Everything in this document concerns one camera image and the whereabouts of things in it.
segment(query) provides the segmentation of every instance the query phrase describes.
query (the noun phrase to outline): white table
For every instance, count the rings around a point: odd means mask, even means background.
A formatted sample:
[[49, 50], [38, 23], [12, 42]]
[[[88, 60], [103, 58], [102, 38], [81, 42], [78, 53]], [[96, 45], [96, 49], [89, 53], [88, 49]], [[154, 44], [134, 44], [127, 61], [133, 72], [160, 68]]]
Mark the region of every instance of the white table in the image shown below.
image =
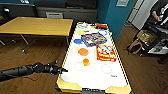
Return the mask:
[[[115, 49], [117, 55], [116, 62], [100, 61], [96, 57], [96, 47], [87, 47], [83, 44], [74, 43], [74, 39], [80, 39], [78, 31], [89, 31], [86, 34], [97, 33], [99, 29], [90, 26], [81, 28], [83, 24], [76, 26], [71, 44], [65, 57], [63, 68], [67, 73], [59, 75], [57, 85], [62, 92], [81, 93], [83, 88], [105, 90], [106, 93], [128, 94], [131, 91], [124, 68], [118, 56], [116, 47], [107, 30], [107, 42], [102, 45], [110, 45]], [[77, 48], [85, 48], [89, 51], [87, 56], [78, 54]], [[83, 66], [83, 59], [89, 59], [89, 65]]]

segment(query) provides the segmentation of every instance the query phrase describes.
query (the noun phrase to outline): wall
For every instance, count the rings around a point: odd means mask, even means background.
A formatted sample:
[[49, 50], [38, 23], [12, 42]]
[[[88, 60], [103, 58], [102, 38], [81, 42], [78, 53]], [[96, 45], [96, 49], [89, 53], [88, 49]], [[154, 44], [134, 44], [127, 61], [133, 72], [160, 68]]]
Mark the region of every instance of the wall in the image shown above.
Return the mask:
[[[14, 3], [22, 4], [21, 0], [0, 0], [0, 3]], [[33, 4], [34, 1], [67, 1], [67, 0], [29, 0], [30, 4]]]
[[98, 0], [98, 21], [106, 23], [113, 32], [114, 41], [117, 40], [122, 27], [136, 0], [129, 0], [127, 7], [117, 7], [118, 0]]

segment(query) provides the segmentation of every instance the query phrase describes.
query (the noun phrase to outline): cabinet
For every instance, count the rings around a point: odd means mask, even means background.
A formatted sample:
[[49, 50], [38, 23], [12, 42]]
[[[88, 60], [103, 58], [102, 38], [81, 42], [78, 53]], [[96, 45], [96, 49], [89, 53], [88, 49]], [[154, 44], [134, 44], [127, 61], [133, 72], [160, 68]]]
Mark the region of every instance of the cabinet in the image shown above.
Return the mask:
[[39, 17], [46, 18], [46, 12], [62, 13], [64, 19], [73, 19], [71, 31], [75, 30], [77, 22], [95, 23], [97, 22], [96, 9], [75, 9], [75, 8], [50, 8], [36, 7]]

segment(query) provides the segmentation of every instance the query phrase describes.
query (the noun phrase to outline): white surface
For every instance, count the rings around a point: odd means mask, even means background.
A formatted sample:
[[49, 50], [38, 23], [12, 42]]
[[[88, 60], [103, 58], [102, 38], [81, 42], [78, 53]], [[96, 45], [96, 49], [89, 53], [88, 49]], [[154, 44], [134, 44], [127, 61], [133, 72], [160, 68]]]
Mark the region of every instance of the white surface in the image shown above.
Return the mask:
[[139, 30], [141, 30], [141, 28], [143, 27], [144, 23], [146, 22], [147, 18], [149, 17], [149, 14], [150, 14], [150, 9], [152, 8], [152, 6], [154, 5], [154, 3], [156, 2], [157, 0], [145, 0], [142, 4], [142, 6], [140, 7], [139, 11], [137, 11], [138, 7], [140, 6], [140, 4], [142, 3], [142, 0], [138, 0], [137, 3], [136, 3], [136, 9], [133, 9], [134, 12], [133, 15], [131, 13], [128, 21], [132, 22], [132, 24]]
[[160, 25], [165, 24], [167, 21], [168, 21], [168, 17]]
[[162, 47], [162, 49], [159, 52], [155, 52], [156, 48], [152, 48], [151, 50], [149, 50], [148, 53], [151, 54], [167, 54], [168, 53], [168, 48], [167, 47]]
[[159, 27], [156, 27], [156, 28], [159, 29], [161, 32], [168, 34], [168, 30], [167, 29], [159, 28]]
[[[90, 25], [85, 28], [89, 30], [87, 33], [97, 33], [98, 30], [92, 28]], [[80, 39], [81, 35], [77, 34], [77, 31], [82, 29], [76, 27], [74, 39]], [[106, 45], [112, 45], [112, 41], [109, 35], [105, 35], [107, 38]], [[89, 51], [87, 56], [81, 56], [78, 54], [78, 50], [74, 47], [86, 48]], [[83, 59], [89, 59], [89, 65], [83, 66]], [[99, 61], [96, 59], [96, 47], [86, 47], [85, 44], [71, 43], [67, 58], [64, 62], [64, 68], [68, 70], [67, 73], [61, 74], [61, 79], [65, 82], [77, 83], [82, 88], [101, 89], [105, 90], [110, 86], [124, 87], [127, 85], [125, 76], [121, 69], [118, 59], [116, 62], [111, 61]]]
[[118, 0], [116, 6], [126, 7], [128, 5], [128, 2], [129, 2], [129, 0]]

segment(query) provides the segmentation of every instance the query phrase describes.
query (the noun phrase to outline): table leg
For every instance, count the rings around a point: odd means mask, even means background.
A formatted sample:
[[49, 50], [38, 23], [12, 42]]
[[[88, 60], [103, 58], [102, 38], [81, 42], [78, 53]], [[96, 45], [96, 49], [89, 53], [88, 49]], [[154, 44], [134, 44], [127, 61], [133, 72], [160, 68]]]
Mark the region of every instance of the table leg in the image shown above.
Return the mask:
[[2, 40], [0, 40], [0, 43], [1, 43], [2, 45], [5, 45], [5, 43], [4, 43]]
[[26, 48], [28, 48], [32, 43], [35, 43], [35, 41], [34, 40], [32, 40], [31, 42], [28, 42], [27, 41], [27, 39], [22, 35], [22, 34], [20, 34], [21, 35], [21, 37], [22, 37], [22, 39], [26, 42], [26, 46], [22, 49], [22, 53], [24, 53], [24, 54], [26, 54]]
[[67, 40], [67, 45], [69, 45], [69, 40], [68, 40], [68, 36], [66, 36], [66, 40]]
[[58, 92], [62, 92], [61, 89], [59, 88], [59, 86], [57, 85], [57, 83], [55, 84], [55, 87], [54, 87]]

